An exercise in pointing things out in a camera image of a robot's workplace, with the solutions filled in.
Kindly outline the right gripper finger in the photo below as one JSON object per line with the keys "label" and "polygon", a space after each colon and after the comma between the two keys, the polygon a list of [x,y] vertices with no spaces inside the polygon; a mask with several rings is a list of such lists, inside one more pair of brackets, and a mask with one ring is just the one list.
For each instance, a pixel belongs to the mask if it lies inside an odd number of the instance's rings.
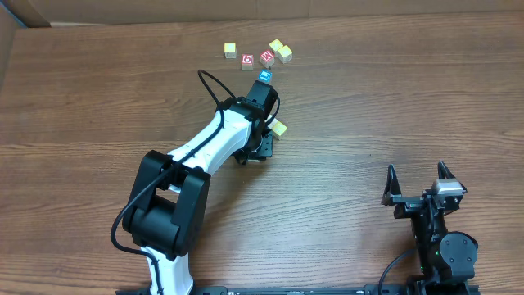
{"label": "right gripper finger", "polygon": [[382,195],[381,204],[384,206],[394,206],[402,197],[400,184],[393,164],[388,166],[386,186]]}
{"label": "right gripper finger", "polygon": [[455,176],[449,170],[447,165],[443,161],[439,161],[437,164],[437,172],[439,179],[454,179]]}

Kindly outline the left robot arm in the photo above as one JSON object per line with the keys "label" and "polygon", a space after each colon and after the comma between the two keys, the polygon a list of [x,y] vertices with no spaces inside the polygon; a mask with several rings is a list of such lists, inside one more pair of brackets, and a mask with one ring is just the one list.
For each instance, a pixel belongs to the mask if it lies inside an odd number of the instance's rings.
{"label": "left robot arm", "polygon": [[142,159],[128,204],[113,224],[131,234],[145,256],[151,283],[140,294],[189,294],[189,253],[206,210],[210,179],[229,157],[242,165],[273,154],[268,124],[279,108],[277,91],[255,81],[245,97],[218,102],[213,120],[182,147]]}

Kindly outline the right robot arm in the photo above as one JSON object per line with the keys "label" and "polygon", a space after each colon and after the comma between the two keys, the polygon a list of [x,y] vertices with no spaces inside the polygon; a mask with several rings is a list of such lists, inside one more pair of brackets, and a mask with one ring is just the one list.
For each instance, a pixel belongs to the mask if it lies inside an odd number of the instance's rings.
{"label": "right robot arm", "polygon": [[445,217],[460,208],[467,188],[452,174],[443,161],[437,165],[438,178],[419,197],[405,197],[395,167],[388,166],[381,204],[395,208],[396,219],[411,220],[415,248],[391,262],[382,273],[377,292],[392,267],[407,256],[417,253],[421,274],[407,278],[403,294],[478,294],[477,286],[469,286],[475,276],[478,242],[471,235],[449,231]]}

